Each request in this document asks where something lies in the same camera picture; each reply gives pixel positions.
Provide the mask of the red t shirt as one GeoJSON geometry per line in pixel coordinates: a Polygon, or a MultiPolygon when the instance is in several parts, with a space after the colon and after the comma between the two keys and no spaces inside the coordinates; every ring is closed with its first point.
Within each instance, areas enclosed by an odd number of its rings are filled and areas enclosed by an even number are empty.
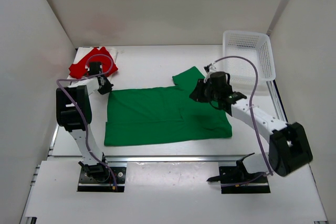
{"type": "Polygon", "coordinates": [[[107,72],[111,64],[113,64],[112,68],[108,73],[105,74],[106,77],[114,74],[118,71],[118,67],[116,66],[116,58],[117,58],[117,50],[115,48],[91,48],[91,50],[84,55],[84,57],[78,61],[78,63],[73,63],[69,67],[70,76],[75,79],[80,79],[84,76],[88,75],[88,65],[90,62],[98,61],[102,63],[102,71],[107,72]]]}

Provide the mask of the white t shirt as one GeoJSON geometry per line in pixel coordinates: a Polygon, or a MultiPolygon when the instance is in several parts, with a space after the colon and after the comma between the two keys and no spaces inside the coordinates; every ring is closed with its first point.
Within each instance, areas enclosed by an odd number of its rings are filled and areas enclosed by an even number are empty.
{"type": "Polygon", "coordinates": [[[113,47],[80,47],[77,50],[74,62],[69,67],[68,79],[81,79],[88,76],[89,63],[100,62],[102,63],[102,70],[106,72],[110,66],[111,61],[108,58],[113,59],[113,67],[106,74],[109,81],[112,80],[112,76],[118,71],[116,65],[117,50],[113,47]]]}

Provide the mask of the green t shirt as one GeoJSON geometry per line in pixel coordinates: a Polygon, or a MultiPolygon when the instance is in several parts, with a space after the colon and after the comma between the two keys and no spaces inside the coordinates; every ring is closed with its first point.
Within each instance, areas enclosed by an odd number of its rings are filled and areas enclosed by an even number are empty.
{"type": "Polygon", "coordinates": [[[112,91],[107,104],[105,146],[137,146],[230,138],[225,112],[189,98],[204,75],[191,67],[173,86],[112,91]]]}

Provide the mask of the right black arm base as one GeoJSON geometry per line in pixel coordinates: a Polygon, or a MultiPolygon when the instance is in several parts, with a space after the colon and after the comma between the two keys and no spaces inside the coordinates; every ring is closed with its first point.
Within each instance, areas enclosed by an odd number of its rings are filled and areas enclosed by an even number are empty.
{"type": "Polygon", "coordinates": [[[268,194],[270,187],[266,172],[249,172],[243,161],[254,157],[248,154],[235,162],[235,166],[220,166],[219,175],[207,179],[208,183],[220,182],[221,194],[268,194]]]}

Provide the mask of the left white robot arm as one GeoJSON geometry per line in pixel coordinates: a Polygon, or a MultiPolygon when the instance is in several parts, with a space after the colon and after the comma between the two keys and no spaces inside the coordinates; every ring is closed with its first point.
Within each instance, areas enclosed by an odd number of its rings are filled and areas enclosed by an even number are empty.
{"type": "Polygon", "coordinates": [[[85,64],[88,75],[75,79],[58,79],[56,81],[56,119],[75,140],[81,155],[80,166],[88,177],[99,183],[112,181],[116,184],[114,172],[109,167],[103,151],[98,147],[90,124],[92,110],[89,96],[98,92],[110,93],[113,84],[103,71],[103,64],[98,61],[85,64]]]}

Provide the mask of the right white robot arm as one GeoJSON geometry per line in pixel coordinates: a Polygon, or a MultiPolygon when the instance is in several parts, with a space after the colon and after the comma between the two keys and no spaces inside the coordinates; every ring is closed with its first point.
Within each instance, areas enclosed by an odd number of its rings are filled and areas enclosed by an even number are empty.
{"type": "Polygon", "coordinates": [[[269,145],[268,165],[277,175],[286,177],[313,160],[305,129],[300,123],[289,124],[267,114],[252,103],[252,96],[233,91],[229,81],[228,73],[213,72],[198,79],[190,98],[223,110],[257,130],[257,135],[269,145]]]}

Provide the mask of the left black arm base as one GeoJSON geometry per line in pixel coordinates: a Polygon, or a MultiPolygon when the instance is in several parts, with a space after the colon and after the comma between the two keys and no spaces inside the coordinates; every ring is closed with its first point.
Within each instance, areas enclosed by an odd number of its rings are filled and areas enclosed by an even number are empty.
{"type": "Polygon", "coordinates": [[[94,166],[85,165],[79,162],[81,166],[78,179],[78,192],[104,192],[104,193],[123,193],[125,189],[125,180],[127,168],[124,166],[110,166],[110,170],[101,164],[94,166]]]}

